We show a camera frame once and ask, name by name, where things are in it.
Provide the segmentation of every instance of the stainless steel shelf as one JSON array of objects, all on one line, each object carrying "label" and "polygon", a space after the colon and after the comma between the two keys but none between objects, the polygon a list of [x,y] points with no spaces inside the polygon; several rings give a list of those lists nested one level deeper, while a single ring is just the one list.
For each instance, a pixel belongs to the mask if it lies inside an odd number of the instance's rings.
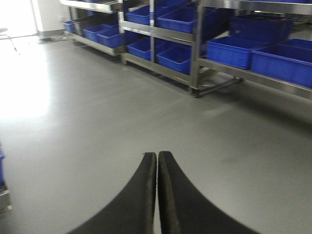
[{"label": "stainless steel shelf", "polygon": [[178,81],[178,82],[180,82],[182,84],[186,84],[186,85],[190,85],[191,84],[191,76],[189,76],[189,75],[177,72],[177,71],[172,70],[170,68],[161,66],[161,65],[159,65],[157,63],[153,63],[151,61],[148,61],[146,59],[137,57],[137,56],[129,54],[129,53],[125,53],[125,54],[123,54],[123,56],[124,56],[124,59],[126,61],[135,63],[135,64],[137,64],[137,65],[139,65],[141,67],[144,67],[144,68],[146,68],[148,70],[151,70],[153,72],[161,74],[161,75],[163,75],[165,77],[171,78],[171,79],[173,79],[175,81]]},{"label": "stainless steel shelf", "polygon": [[10,210],[12,210],[10,191],[6,185],[4,185],[0,188],[0,215]]},{"label": "stainless steel shelf", "polygon": [[202,6],[312,15],[312,4],[252,0],[202,0],[200,2]]},{"label": "stainless steel shelf", "polygon": [[73,0],[59,0],[59,2],[65,6],[71,6],[74,8],[92,10],[103,13],[114,13],[122,9],[122,3],[117,0],[105,0],[97,3],[73,1]]},{"label": "stainless steel shelf", "polygon": [[312,89],[200,58],[198,65],[312,100]]},{"label": "stainless steel shelf", "polygon": [[132,31],[135,33],[144,34],[147,36],[153,36],[155,38],[161,38],[165,40],[170,40],[186,45],[191,45],[194,40],[194,34],[183,33],[179,31],[168,30],[164,28],[157,28],[145,24],[133,23],[129,21],[123,21],[121,26],[124,30]]},{"label": "stainless steel shelf", "polygon": [[152,27],[149,25],[133,23],[133,22],[129,22],[129,21],[123,21],[120,24],[124,30],[144,34],[147,36],[152,35]]},{"label": "stainless steel shelf", "polygon": [[116,48],[110,48],[110,47],[107,47],[107,46],[102,45],[100,43],[91,41],[87,38],[83,38],[81,36],[78,36],[76,34],[72,34],[72,33],[66,32],[66,31],[65,31],[65,34],[67,34],[70,38],[72,38],[76,41],[79,41],[83,44],[89,45],[89,46],[91,46],[97,50],[100,50],[104,53],[107,53],[111,56],[117,56],[117,55],[120,55],[124,52],[124,46],[120,46],[120,47],[116,47]]}]

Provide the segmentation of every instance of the floor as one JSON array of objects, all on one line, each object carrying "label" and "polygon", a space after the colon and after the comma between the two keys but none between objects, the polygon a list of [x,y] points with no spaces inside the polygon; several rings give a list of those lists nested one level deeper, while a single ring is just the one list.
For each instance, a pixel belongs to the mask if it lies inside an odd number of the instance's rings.
[{"label": "floor", "polygon": [[249,227],[311,233],[310,100],[247,81],[193,98],[82,44],[37,39],[15,39],[20,55],[0,41],[0,137],[13,204],[0,234],[72,230],[114,198],[142,153],[161,150]]}]

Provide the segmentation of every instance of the blue bin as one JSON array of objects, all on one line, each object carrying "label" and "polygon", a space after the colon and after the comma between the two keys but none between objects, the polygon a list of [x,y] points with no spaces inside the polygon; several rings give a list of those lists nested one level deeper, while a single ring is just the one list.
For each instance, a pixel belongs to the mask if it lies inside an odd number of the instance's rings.
[{"label": "blue bin", "polygon": [[[100,38],[99,42],[110,48],[116,48],[121,46],[121,33],[119,33],[119,28],[112,28],[109,30],[104,30],[99,32],[98,37]],[[137,33],[134,32],[125,32],[125,43],[132,43],[137,39]]]},{"label": "blue bin", "polygon": [[159,64],[181,73],[189,74],[191,71],[191,47],[178,45],[162,53],[157,59]]},{"label": "blue bin", "polygon": [[108,28],[106,27],[106,25],[102,23],[102,24],[98,24],[98,25],[86,28],[83,30],[83,32],[87,39],[95,41],[95,42],[99,42],[98,33],[107,29]]},{"label": "blue bin", "polygon": [[[182,7],[158,17],[157,20],[161,28],[193,33],[196,25],[196,10],[189,7]],[[204,16],[203,28],[213,27],[217,23],[217,11],[207,9]]]},{"label": "blue bin", "polygon": [[291,39],[281,43],[283,45],[291,45],[295,47],[305,48],[312,50],[312,41],[310,40],[302,40],[302,39]]},{"label": "blue bin", "polygon": [[119,26],[117,19],[109,21],[109,22],[105,22],[104,25],[107,29],[116,28]]},{"label": "blue bin", "polygon": [[[155,18],[169,13],[187,4],[187,0],[159,0],[155,2]],[[128,21],[134,23],[150,24],[150,6],[143,6],[137,10],[126,13]]]},{"label": "blue bin", "polygon": [[143,6],[137,10],[126,13],[128,21],[141,24],[150,24],[150,6]]},{"label": "blue bin", "polygon": [[294,19],[276,16],[243,15],[233,17],[230,36],[276,43],[288,38]]},{"label": "blue bin", "polygon": [[190,8],[181,8],[157,18],[161,28],[193,33],[196,23],[196,11]]},{"label": "blue bin", "polygon": [[249,69],[252,50],[266,43],[234,37],[223,37],[207,42],[207,59],[226,65]]},{"label": "blue bin", "polygon": [[[127,46],[128,52],[140,58],[151,61],[151,38],[146,37]],[[161,53],[166,49],[164,40],[155,39],[155,53]]]},{"label": "blue bin", "polygon": [[312,50],[278,44],[252,53],[253,72],[312,88]]},{"label": "blue bin", "polygon": [[67,22],[64,22],[63,25],[65,26],[65,30],[67,32],[75,33],[75,27],[74,27],[73,22],[67,21]]}]

